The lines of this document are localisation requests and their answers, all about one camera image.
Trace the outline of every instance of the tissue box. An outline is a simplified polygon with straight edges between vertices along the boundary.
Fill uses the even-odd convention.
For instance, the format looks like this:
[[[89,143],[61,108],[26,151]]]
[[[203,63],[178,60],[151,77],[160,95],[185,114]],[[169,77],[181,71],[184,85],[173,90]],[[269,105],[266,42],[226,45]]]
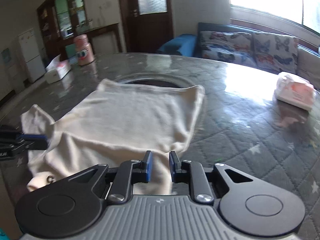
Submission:
[[[281,72],[278,76],[276,98],[310,111],[316,95],[313,85],[308,80],[291,73]]]
[[[59,58],[60,55],[55,57],[45,68],[47,73],[44,74],[44,78],[49,84],[61,80],[71,69],[67,60],[60,61]]]

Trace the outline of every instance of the black circular disc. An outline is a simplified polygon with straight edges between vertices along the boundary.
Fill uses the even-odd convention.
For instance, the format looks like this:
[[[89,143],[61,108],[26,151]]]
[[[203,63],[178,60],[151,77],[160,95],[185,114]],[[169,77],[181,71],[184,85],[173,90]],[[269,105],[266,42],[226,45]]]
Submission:
[[[255,195],[249,197],[245,206],[257,216],[270,217],[278,214],[282,208],[282,201],[270,195]]]
[[[24,195],[15,215],[24,233],[47,239],[85,230],[98,219],[101,210],[99,198],[84,184],[68,183],[64,187],[53,183]]]
[[[222,218],[247,235],[278,237],[299,229],[305,207],[293,193],[259,180],[234,183],[219,204]]]
[[[75,207],[75,201],[65,195],[53,195],[41,199],[38,210],[47,216],[62,216],[69,213]]]

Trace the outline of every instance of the bottle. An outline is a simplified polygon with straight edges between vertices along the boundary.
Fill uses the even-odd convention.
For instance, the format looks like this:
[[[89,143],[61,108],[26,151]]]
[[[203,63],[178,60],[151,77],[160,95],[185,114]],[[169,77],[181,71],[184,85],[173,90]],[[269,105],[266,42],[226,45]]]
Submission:
[[[74,43],[76,44],[76,55],[80,66],[87,65],[94,61],[91,44],[86,34],[75,37]]]

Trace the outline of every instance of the sofa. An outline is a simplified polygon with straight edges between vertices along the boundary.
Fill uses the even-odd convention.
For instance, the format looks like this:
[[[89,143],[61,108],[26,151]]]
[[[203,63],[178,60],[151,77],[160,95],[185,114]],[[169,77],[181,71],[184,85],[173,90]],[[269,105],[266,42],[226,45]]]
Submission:
[[[235,25],[198,23],[197,35],[182,34],[162,45],[159,54],[199,57],[301,76],[320,89],[320,54],[293,36]]]

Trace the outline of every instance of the folded cloth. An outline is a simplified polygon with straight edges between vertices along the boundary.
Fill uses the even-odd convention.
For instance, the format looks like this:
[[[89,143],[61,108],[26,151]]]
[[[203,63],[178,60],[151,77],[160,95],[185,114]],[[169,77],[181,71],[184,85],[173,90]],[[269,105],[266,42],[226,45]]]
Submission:
[[[21,116],[24,133],[45,134],[49,147],[29,151],[30,191],[98,163],[118,167],[153,152],[151,182],[135,184],[135,194],[171,193],[169,152],[188,148],[204,88],[163,88],[104,79],[60,120],[33,105]]]

